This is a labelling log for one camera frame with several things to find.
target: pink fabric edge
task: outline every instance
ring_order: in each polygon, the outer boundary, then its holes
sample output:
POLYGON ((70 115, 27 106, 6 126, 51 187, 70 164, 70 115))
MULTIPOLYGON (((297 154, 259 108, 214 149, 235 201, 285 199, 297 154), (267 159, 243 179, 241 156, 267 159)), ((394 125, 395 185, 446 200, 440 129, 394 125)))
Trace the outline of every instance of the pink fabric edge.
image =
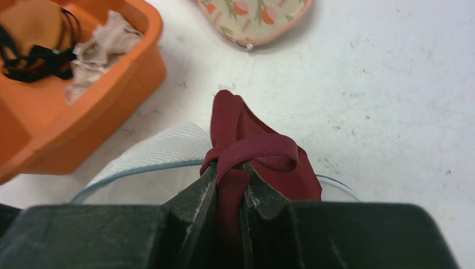
POLYGON ((278 38, 283 33, 289 31, 294 26, 296 26, 305 17, 305 15, 307 14, 308 10, 312 7, 312 5, 313 5, 313 0, 308 0, 306 7, 303 8, 297 14, 297 16, 295 16, 295 18, 292 21, 289 21, 287 24, 282 25, 280 29, 273 32, 266 38, 261 38, 261 39, 256 39, 256 40, 233 40, 233 41, 236 41, 236 43, 238 43, 241 46, 247 46, 248 44, 251 44, 253 46, 261 46, 261 45, 267 44, 271 42, 272 40, 278 38))

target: white mesh fabric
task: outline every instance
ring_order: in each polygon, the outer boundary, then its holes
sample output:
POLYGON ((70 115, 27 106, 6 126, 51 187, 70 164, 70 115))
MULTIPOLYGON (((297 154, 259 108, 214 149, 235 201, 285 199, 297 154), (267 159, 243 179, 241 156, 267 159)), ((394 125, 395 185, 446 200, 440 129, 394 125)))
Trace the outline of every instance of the white mesh fabric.
POLYGON ((203 129, 192 122, 179 124, 129 148, 99 172, 88 186, 127 170, 202 160, 211 148, 209 135, 203 129))

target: white surface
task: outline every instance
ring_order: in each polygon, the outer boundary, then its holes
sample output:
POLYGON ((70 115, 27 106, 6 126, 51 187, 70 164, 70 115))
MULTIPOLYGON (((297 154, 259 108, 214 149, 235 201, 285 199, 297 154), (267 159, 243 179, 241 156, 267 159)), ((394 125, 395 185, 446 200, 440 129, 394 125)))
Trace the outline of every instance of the white surface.
POLYGON ((178 122, 207 129, 228 88, 309 154, 314 170, 370 201, 424 207, 461 268, 475 264, 475 2, 321 0, 298 28, 251 53, 190 0, 154 0, 166 82, 74 174, 21 175, 0 202, 70 199, 134 143, 178 122))

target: dark red fabric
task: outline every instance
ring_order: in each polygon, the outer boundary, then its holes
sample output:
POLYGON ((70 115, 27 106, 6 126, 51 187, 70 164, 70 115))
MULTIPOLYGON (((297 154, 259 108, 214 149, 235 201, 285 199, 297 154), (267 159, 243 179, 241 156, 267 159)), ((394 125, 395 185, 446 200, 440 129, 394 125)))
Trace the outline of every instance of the dark red fabric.
POLYGON ((291 200, 321 200, 322 187, 305 151, 261 122, 239 95, 218 92, 211 117, 213 148, 201 167, 218 160, 216 235, 229 252, 242 250, 239 204, 250 173, 237 170, 250 161, 259 175, 291 200))

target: white textured cloth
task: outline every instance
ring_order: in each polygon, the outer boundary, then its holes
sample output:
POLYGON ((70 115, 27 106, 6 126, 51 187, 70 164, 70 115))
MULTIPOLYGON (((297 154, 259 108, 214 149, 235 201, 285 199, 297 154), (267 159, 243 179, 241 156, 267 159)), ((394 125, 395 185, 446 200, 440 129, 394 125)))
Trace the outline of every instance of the white textured cloth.
MULTIPOLYGON (((97 189, 118 178, 168 168, 200 165, 211 147, 209 134, 194 123, 186 122, 168 128, 135 144, 120 157, 111 161, 73 199, 73 202, 84 201, 97 189)), ((196 172, 195 179, 198 178, 199 173, 196 172)))

